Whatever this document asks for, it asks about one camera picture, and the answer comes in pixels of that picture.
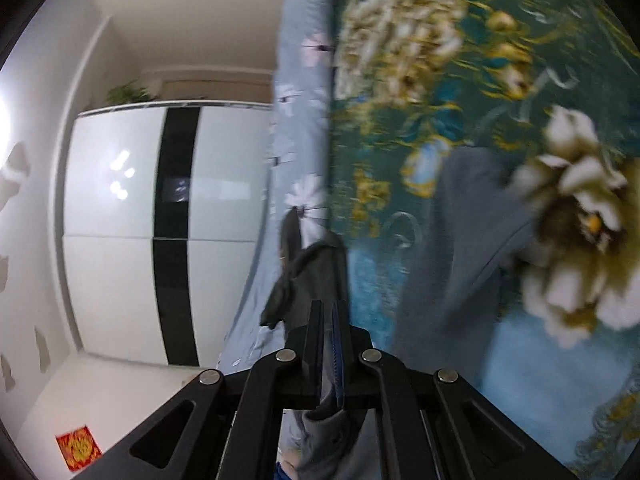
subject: black metal bracket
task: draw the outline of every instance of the black metal bracket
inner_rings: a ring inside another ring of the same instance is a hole
[[[79,480],[270,480],[282,410],[320,402],[324,320],[250,370],[203,372],[83,473]],[[575,480],[575,476],[451,370],[408,370],[372,348],[332,312],[335,391],[345,410],[375,409],[382,478],[391,480]]]

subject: bed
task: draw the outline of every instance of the bed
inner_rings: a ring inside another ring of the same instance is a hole
[[[264,240],[223,372],[283,345],[282,327],[260,328],[258,318],[279,273],[288,207],[329,193],[329,211],[315,206],[305,218],[307,235],[326,225],[344,237],[351,322],[390,349],[438,171],[455,146],[488,147],[513,171],[549,155],[546,132],[570,117],[596,132],[608,164],[640,156],[640,55],[602,0],[424,0],[437,34],[411,51],[415,2],[286,1]],[[504,281],[478,388],[580,478],[612,478],[640,438],[635,311],[616,330],[593,305],[554,324],[546,311],[532,314],[518,280]]]

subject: gray cloth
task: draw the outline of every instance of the gray cloth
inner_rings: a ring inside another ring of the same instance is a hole
[[[499,266],[534,235],[532,212],[500,177],[482,148],[458,148],[444,165],[396,325],[392,353],[408,368],[452,367],[471,381],[481,368],[497,317]],[[330,400],[299,419],[300,480],[380,478],[375,412],[362,423],[363,412],[335,404],[332,411]]]
[[[290,209],[280,228],[283,269],[260,316],[260,325],[273,329],[284,321],[286,333],[306,325],[313,300],[322,301],[324,323],[338,300],[349,301],[347,257],[342,238],[327,231],[321,240],[302,249],[300,218]]]
[[[500,265],[534,237],[534,215],[504,189],[484,148],[454,150],[402,292],[392,353],[408,368],[453,368],[474,383],[498,314]]]

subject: ceiling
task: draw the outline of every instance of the ceiling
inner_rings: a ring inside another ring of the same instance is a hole
[[[95,0],[143,70],[273,70],[283,0]]]

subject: daisy print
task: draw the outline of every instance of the daisy print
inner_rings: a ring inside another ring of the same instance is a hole
[[[329,93],[324,88],[316,88],[313,91],[313,97],[309,99],[310,106],[317,108],[324,113],[327,113],[329,110],[329,102]]]
[[[285,197],[285,203],[298,210],[303,249],[324,236],[325,229],[320,221],[326,219],[327,208],[322,177],[312,173],[295,182],[292,192]]]
[[[333,47],[322,32],[316,32],[302,42],[302,61],[305,66],[313,67],[321,61],[331,64]]]
[[[300,94],[301,92],[289,83],[278,85],[276,88],[278,107],[287,117],[293,117],[293,103]]]

